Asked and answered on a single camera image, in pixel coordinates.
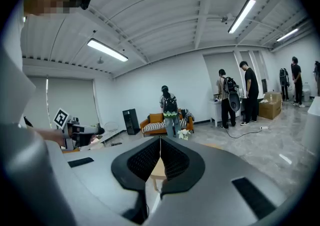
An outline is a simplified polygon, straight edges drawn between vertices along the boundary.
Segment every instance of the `tube light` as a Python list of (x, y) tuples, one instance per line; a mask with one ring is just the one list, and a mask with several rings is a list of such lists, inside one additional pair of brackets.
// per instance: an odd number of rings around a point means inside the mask
[(292, 30), (291, 32), (289, 32), (289, 33), (287, 33), (287, 34), (285, 34), (284, 36), (282, 36), (282, 37), (280, 37), (278, 40), (276, 40), (276, 41), (281, 41), (281, 40), (283, 40), (283, 39), (285, 39), (285, 38), (287, 38), (288, 36), (290, 36), (290, 35), (292, 35), (292, 34), (294, 34), (295, 32), (298, 32), (298, 28), (296, 28), (296, 29), (294, 29), (294, 30)]
[(91, 38), (88, 43), (88, 46), (95, 48), (97, 50), (100, 50), (101, 52), (109, 55), (109, 56), (113, 56), (116, 59), (119, 59), (122, 62), (126, 62), (128, 60), (128, 58), (124, 55), (122, 55), (121, 53), (115, 51), (114, 49), (108, 47), (107, 45), (97, 41), (96, 39)]
[(255, 4), (255, 0), (246, 0), (246, 3), (242, 7), (239, 15), (235, 18), (233, 24), (228, 30), (228, 33), (234, 33), (235, 30), (239, 27), (241, 22), (244, 20), (244, 18), (248, 15), (249, 11), (252, 9), (252, 7)]

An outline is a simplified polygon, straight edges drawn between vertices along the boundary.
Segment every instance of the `man in black shirt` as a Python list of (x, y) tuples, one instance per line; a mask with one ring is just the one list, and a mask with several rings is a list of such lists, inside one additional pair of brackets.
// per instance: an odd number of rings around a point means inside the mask
[(245, 102), (245, 122), (241, 123), (241, 126), (249, 124), (250, 119), (257, 122), (258, 115), (258, 95), (259, 87), (256, 74), (254, 71), (248, 67), (246, 61), (240, 63), (240, 68), (245, 71), (245, 86), (246, 86), (246, 102)]
[(305, 106), (302, 104), (302, 79), (301, 79), (301, 68), (298, 65), (298, 59), (294, 56), (292, 58), (292, 79), (294, 81), (295, 86), (295, 103), (293, 105), (299, 105), (300, 108), (304, 108)]

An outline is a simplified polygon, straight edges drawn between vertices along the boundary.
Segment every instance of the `orange sofa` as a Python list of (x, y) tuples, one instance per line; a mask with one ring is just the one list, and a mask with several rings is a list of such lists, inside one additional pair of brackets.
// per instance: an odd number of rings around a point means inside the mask
[[(189, 116), (189, 122), (182, 118), (182, 114), (180, 117), (180, 125), (182, 129), (187, 129), (190, 131), (194, 131), (194, 123), (191, 116)], [(140, 129), (145, 134), (166, 134), (166, 128), (164, 123), (164, 116), (162, 113), (150, 114), (148, 119), (142, 121), (140, 123)]]

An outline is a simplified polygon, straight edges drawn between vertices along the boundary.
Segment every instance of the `white plush toy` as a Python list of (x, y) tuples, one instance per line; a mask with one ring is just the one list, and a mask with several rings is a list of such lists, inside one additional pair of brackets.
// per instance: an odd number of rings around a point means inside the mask
[(178, 135), (180, 139), (188, 140), (188, 135), (190, 135), (190, 131), (187, 129), (182, 129), (178, 131)]

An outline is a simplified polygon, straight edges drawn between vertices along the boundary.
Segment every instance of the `black cabinet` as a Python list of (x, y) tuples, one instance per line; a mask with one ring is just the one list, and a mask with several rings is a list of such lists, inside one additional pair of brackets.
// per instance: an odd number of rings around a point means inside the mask
[(135, 109), (123, 111), (123, 118), (126, 131), (129, 135), (135, 135), (140, 131), (137, 114)]

